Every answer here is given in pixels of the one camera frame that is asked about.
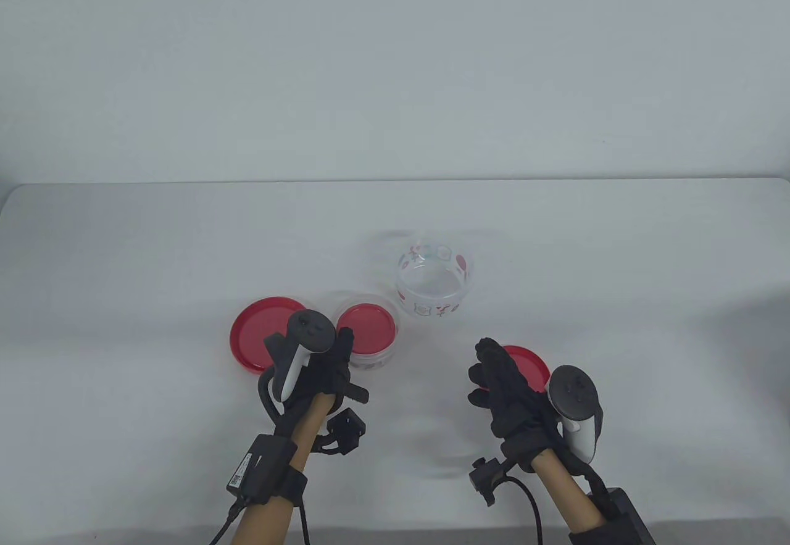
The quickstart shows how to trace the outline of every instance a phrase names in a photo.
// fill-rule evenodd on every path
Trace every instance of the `clear plastic container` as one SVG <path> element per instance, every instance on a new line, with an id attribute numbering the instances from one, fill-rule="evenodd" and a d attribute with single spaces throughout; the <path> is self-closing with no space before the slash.
<path id="1" fill-rule="evenodd" d="M 472 257 L 456 241 L 415 238 L 397 267 L 401 306 L 418 317 L 454 313 L 472 282 Z"/>
<path id="2" fill-rule="evenodd" d="M 397 307 L 385 297 L 356 294 L 341 303 L 332 320 L 336 328 L 350 327 L 354 332 L 353 367 L 371 370 L 392 358 L 401 322 Z"/>

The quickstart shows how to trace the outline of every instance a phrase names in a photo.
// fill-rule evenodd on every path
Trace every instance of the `plastic container with red lid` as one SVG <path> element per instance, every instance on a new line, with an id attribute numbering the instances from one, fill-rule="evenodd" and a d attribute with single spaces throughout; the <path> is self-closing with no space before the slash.
<path id="1" fill-rule="evenodd" d="M 383 296 L 356 294 L 338 307 L 332 320 L 336 328 L 354 332 L 353 367 L 371 370 L 392 358 L 401 322 L 397 307 Z"/>
<path id="2" fill-rule="evenodd" d="M 253 302 L 231 327 L 231 352 L 235 359 L 249 372 L 263 373 L 274 364 L 263 340 L 274 333 L 285 335 L 291 314 L 311 308 L 306 300 L 287 296 L 269 296 Z"/>

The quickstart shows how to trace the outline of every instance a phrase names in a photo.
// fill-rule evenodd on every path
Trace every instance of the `clear plastic bowl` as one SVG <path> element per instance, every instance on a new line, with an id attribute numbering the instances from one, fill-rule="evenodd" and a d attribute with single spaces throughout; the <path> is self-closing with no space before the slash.
<path id="1" fill-rule="evenodd" d="M 415 238 L 398 260 L 398 298 L 414 316 L 454 313 L 471 282 L 472 257 L 456 241 Z"/>

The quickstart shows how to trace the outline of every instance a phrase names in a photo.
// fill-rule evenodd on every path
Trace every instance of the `black cable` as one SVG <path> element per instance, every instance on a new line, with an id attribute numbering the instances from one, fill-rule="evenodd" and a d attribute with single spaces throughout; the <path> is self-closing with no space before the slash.
<path id="1" fill-rule="evenodd" d="M 304 501 L 299 505 L 299 518 L 302 520 L 302 537 L 304 545 L 310 545 L 310 533 L 307 531 L 307 515 L 304 513 Z"/>
<path id="2" fill-rule="evenodd" d="M 527 497 L 530 499 L 530 504 L 533 505 L 533 513 L 535 514 L 535 529 L 538 533 L 538 545 L 543 545 L 543 526 L 541 525 L 541 512 L 538 510 L 538 503 L 535 501 L 535 497 L 533 496 L 533 492 L 530 491 L 527 486 L 521 480 L 517 480 L 515 477 L 510 477 L 510 475 L 505 475 L 502 477 L 501 480 L 494 483 L 492 488 L 496 488 L 496 486 L 502 485 L 503 483 L 515 483 L 522 491 L 527 494 Z"/>
<path id="3" fill-rule="evenodd" d="M 239 517 L 239 514 L 241 514 L 242 510 L 245 508 L 246 506 L 243 504 L 243 502 L 236 502 L 234 505 L 231 506 L 231 509 L 229 509 L 228 511 L 228 520 L 225 520 L 225 524 L 222 525 L 222 528 L 220 529 L 219 533 L 217 533 L 214 536 L 214 538 L 211 539 L 211 543 L 209 543 L 209 545 L 217 545 L 217 543 L 220 542 L 222 536 L 226 533 L 226 531 L 228 531 L 229 528 L 231 528 L 231 525 L 234 522 L 234 520 L 236 520 L 236 518 Z"/>

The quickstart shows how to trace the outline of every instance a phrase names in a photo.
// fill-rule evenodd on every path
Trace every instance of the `white wall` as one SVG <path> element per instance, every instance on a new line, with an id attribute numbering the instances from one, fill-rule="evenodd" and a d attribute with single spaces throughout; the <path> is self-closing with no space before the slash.
<path id="1" fill-rule="evenodd" d="M 0 0 L 12 182 L 790 170 L 790 0 Z"/>

